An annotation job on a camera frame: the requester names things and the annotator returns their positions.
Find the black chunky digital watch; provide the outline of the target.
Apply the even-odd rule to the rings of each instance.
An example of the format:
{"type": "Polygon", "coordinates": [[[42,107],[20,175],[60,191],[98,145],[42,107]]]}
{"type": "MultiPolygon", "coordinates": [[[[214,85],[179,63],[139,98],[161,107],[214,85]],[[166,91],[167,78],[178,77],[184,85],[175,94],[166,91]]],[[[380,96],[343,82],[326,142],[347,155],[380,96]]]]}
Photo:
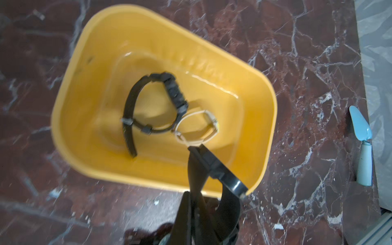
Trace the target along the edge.
{"type": "Polygon", "coordinates": [[[173,74],[163,72],[143,76],[131,88],[121,118],[130,155],[137,156],[133,128],[146,135],[173,131],[188,108],[173,74]]]}

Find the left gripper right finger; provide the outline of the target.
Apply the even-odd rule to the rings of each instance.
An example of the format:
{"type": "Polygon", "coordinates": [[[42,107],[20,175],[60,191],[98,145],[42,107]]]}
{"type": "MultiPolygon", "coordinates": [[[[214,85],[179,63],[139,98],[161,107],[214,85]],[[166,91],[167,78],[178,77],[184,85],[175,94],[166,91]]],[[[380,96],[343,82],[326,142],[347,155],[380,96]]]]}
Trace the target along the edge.
{"type": "Polygon", "coordinates": [[[240,199],[227,187],[223,193],[211,222],[220,245],[234,245],[238,240],[239,219],[242,205],[240,199]]]}

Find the small beige strap watch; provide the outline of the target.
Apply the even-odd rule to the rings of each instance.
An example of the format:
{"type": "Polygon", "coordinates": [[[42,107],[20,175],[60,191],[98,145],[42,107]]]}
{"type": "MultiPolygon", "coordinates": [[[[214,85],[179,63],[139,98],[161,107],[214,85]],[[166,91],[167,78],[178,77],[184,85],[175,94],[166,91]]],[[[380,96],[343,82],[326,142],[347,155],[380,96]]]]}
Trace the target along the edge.
{"type": "Polygon", "coordinates": [[[175,126],[173,134],[178,143],[198,147],[208,143],[219,134],[219,123],[208,110],[186,114],[175,126]]]}

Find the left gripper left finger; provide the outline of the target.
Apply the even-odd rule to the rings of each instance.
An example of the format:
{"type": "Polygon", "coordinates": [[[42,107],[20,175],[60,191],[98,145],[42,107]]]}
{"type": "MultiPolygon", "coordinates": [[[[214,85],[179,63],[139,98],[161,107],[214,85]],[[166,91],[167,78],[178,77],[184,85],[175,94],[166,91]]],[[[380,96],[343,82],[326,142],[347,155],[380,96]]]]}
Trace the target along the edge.
{"type": "Polygon", "coordinates": [[[191,245],[192,243],[192,205],[190,192],[183,194],[175,223],[167,245],[191,245]]]}

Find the light blue spatula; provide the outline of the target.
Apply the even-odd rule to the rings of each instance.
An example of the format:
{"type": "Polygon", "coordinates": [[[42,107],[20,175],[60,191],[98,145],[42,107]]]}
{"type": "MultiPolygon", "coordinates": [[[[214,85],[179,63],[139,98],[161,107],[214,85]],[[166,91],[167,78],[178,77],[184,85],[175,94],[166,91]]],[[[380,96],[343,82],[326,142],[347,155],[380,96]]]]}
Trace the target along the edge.
{"type": "Polygon", "coordinates": [[[361,141],[356,182],[362,186],[371,186],[373,163],[372,144],[369,140],[372,139],[373,134],[368,122],[357,107],[350,106],[349,113],[352,119],[355,137],[361,141]]]}

